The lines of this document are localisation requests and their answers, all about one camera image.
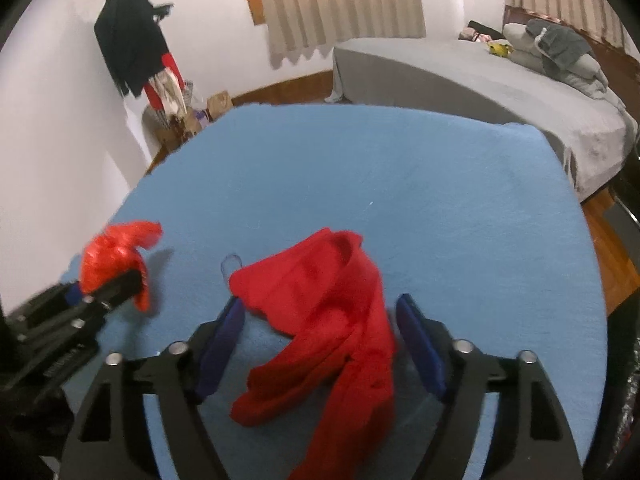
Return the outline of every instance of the gray bedsheet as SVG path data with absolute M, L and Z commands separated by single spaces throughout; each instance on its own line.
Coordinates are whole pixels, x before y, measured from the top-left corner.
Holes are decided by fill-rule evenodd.
M 603 100 L 492 56 L 484 44 L 360 38 L 334 49 L 334 92 L 354 103 L 532 124 L 556 152 L 579 200 L 622 167 L 638 124 Z

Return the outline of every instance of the black coat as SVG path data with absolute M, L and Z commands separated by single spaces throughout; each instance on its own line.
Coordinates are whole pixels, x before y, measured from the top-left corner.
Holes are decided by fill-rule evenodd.
M 123 95 L 131 90 L 138 97 L 148 79 L 164 70 L 162 55 L 169 49 L 149 0 L 107 0 L 94 30 Z

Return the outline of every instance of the mattress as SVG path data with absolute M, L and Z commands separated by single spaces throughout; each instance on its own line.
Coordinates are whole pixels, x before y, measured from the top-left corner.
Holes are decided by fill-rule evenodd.
M 579 200 L 620 170 L 637 123 L 605 101 L 492 56 L 485 44 L 360 38 L 334 49 L 334 93 L 358 104 L 532 124 L 556 152 Z
M 390 314 L 409 292 L 484 352 L 535 350 L 585 458 L 606 372 L 602 287 L 582 210 L 532 126 L 391 107 L 235 108 L 143 178 L 113 222 L 137 219 L 164 229 L 143 251 L 154 313 L 127 303 L 110 314 L 100 355 L 65 385 L 74 410 L 108 352 L 154 355 L 217 317 L 229 296 L 220 272 L 228 254 L 248 265 L 328 226 L 363 235 Z M 75 258 L 65 279 L 78 267 Z M 228 415 L 249 370 L 288 341 L 247 316 L 219 391 L 199 407 L 232 480 L 285 480 L 321 417 L 329 385 L 263 426 Z M 398 344 L 396 422 L 360 479 L 412 478 L 440 418 Z M 157 399 L 145 398 L 161 476 L 175 480 Z M 480 478 L 494 427 L 497 397 L 485 401 L 466 480 Z

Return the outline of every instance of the orange plastic bag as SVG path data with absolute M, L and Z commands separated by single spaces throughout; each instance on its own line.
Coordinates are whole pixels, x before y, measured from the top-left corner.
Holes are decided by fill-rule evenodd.
M 149 309 L 146 265 L 138 247 L 150 249 L 162 236 L 157 222 L 136 221 L 107 227 L 89 242 L 80 263 L 80 289 L 83 294 L 99 288 L 129 269 L 142 274 L 142 291 L 134 298 L 138 310 Z

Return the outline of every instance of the gray towel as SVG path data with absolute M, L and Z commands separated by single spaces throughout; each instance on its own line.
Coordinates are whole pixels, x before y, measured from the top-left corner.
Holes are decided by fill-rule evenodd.
M 573 29 L 537 18 L 527 23 L 527 33 L 534 38 L 540 35 L 543 28 L 546 28 L 546 33 L 540 39 L 540 49 L 550 58 L 543 58 L 548 76 L 558 79 L 559 72 L 567 70 L 583 54 L 595 57 L 589 43 Z

